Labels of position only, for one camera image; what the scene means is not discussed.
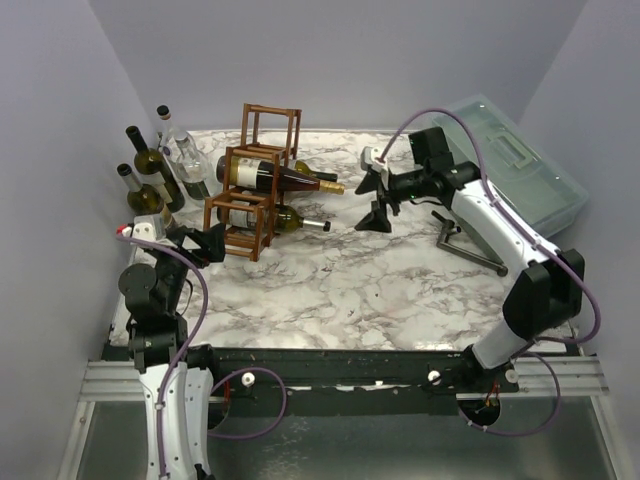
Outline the clear wine bottle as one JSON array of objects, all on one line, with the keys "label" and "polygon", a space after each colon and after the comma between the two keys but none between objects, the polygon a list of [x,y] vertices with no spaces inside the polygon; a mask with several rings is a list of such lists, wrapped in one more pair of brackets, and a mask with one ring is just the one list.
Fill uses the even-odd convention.
[{"label": "clear wine bottle", "polygon": [[156,108],[156,112],[162,126],[158,150],[164,155],[171,166],[174,166],[180,153],[178,144],[186,141],[193,143],[194,140],[190,133],[174,123],[167,105],[159,105]]}]

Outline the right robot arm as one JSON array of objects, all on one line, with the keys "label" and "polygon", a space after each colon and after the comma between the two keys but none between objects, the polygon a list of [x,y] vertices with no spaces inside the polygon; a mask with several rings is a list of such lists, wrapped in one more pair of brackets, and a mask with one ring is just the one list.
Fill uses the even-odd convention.
[{"label": "right robot arm", "polygon": [[502,320],[468,346],[445,382],[480,392],[496,380],[496,369],[529,347],[545,331],[576,317],[582,306],[585,261],[574,249],[561,251],[522,220],[482,179],[479,167],[456,163],[445,133],[433,127],[410,136],[416,169],[394,174],[371,147],[360,154],[365,176],[359,195],[376,195],[358,231],[388,233],[390,215],[420,198],[437,199],[506,267],[514,283],[502,306]]}]

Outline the clear bottle dark label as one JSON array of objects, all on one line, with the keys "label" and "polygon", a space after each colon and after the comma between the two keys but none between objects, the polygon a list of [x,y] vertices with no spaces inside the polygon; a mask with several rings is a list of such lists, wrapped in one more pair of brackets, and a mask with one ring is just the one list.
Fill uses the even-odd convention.
[{"label": "clear bottle dark label", "polygon": [[176,173],[189,197],[203,203],[214,193],[214,175],[210,161],[186,133],[175,137],[177,155]]}]

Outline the green bottle white label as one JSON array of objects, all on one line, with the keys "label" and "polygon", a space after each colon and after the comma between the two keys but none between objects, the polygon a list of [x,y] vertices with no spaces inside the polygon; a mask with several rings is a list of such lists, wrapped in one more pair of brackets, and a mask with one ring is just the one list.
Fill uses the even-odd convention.
[{"label": "green bottle white label", "polygon": [[137,126],[127,127],[125,133],[136,151],[134,165],[144,182],[160,194],[171,213],[180,211],[185,198],[165,157],[147,145]]}]

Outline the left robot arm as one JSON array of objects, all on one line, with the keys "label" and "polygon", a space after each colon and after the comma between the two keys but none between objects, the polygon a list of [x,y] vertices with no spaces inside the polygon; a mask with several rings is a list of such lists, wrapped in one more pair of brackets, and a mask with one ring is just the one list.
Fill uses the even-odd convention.
[{"label": "left robot arm", "polygon": [[189,272],[225,258],[225,227],[178,227],[164,239],[145,238],[139,223],[119,228],[118,240],[141,247],[152,265],[134,263],[118,288],[130,314],[128,352],[142,386],[149,479],[210,479],[209,398],[222,380],[209,345],[192,346],[196,331],[178,311]]}]

